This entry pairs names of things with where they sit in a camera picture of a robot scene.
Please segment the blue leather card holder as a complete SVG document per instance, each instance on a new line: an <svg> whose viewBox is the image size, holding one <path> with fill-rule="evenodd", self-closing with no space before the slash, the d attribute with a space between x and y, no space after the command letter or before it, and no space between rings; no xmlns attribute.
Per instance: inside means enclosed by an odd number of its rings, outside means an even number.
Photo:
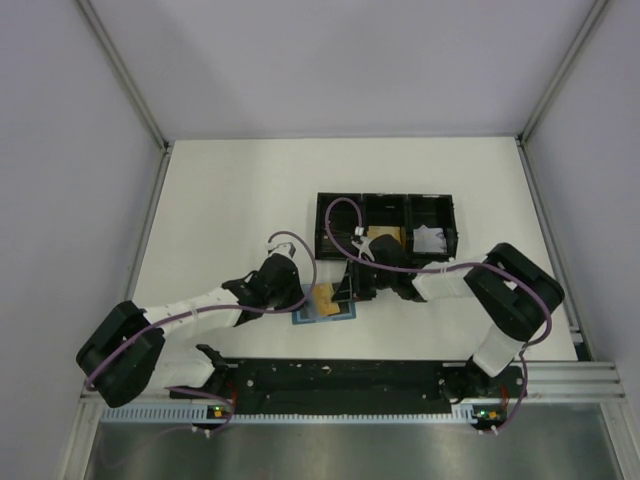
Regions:
<svg viewBox="0 0 640 480"><path fill-rule="evenodd" d="M354 302L337 303L331 300L335 293L333 284L317 283L313 288L304 285L303 291L308 290L311 291L310 298L302 308L292 313L293 325L351 320L356 317Z"/></svg>

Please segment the gold VIP card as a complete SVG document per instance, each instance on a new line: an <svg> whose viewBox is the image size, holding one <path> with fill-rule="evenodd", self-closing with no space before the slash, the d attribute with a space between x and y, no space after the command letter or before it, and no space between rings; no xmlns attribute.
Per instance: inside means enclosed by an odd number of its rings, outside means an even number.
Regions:
<svg viewBox="0 0 640 480"><path fill-rule="evenodd" d="M319 283L312 289L314 306L319 316L329 317L341 312L340 305L331 301L332 294L331 283Z"/></svg>

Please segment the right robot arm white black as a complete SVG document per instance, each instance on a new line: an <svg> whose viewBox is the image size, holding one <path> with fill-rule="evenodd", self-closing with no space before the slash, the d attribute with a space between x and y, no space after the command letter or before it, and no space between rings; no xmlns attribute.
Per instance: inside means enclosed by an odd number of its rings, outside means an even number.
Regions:
<svg viewBox="0 0 640 480"><path fill-rule="evenodd" d="M418 303L464 298L480 303L493 325L468 361L466 380L481 396L502 385L503 371L527 347L550 335L552 313L565 299L560 283L509 243L496 245L482 261L419 269L390 235L354 235L355 253L336 239L331 242L349 260L372 270L379 290L391 289Z"/></svg>

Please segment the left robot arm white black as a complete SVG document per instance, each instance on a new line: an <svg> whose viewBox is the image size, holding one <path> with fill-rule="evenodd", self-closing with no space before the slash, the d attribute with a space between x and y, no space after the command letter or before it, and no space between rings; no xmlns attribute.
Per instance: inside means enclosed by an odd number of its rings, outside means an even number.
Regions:
<svg viewBox="0 0 640 480"><path fill-rule="evenodd" d="M205 294L148 308L131 300L117 304L76 355L89 389L112 408L169 387L220 394L227 374L204 335L301 308L294 255L293 244L281 243L259 269Z"/></svg>

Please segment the gold cards stack in tray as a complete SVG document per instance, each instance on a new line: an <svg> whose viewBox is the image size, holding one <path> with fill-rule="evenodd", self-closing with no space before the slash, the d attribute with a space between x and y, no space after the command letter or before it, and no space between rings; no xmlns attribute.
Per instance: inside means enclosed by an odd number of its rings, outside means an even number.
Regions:
<svg viewBox="0 0 640 480"><path fill-rule="evenodd" d="M367 236L371 239L376 239L384 235L390 235L395 240L397 240L401 245L405 245L405 233L402 227L372 225L367 230Z"/></svg>

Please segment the silver cards stack in tray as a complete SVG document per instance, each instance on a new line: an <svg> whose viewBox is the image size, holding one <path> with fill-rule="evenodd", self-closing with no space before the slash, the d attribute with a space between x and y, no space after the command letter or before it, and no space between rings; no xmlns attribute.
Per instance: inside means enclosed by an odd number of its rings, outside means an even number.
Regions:
<svg viewBox="0 0 640 480"><path fill-rule="evenodd" d="M421 225L413 230L414 253L441 254L447 252L447 242L442 228L430 228Z"/></svg>

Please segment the black three-compartment tray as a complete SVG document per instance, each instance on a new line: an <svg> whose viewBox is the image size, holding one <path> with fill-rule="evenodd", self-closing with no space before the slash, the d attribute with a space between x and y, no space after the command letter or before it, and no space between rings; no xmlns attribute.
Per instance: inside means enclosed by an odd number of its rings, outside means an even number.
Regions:
<svg viewBox="0 0 640 480"><path fill-rule="evenodd" d="M456 257L458 231L453 197L425 194L374 194L321 192L316 199L314 249L318 260L343 260L345 256L335 247L326 233L325 214L330 210L331 231L340 245L350 253L356 252L350 243L354 229L364 226L399 226L404 229L402 245L416 264L445 262ZM447 252L441 254L414 253L413 230L421 225L442 228Z"/></svg>

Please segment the aluminium frame profile right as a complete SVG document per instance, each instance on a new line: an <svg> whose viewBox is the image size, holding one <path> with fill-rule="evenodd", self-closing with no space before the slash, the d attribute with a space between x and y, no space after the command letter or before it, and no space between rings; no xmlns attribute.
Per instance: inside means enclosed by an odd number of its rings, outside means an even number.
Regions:
<svg viewBox="0 0 640 480"><path fill-rule="evenodd" d="M612 362L528 363L528 403L616 403L625 399Z"/></svg>

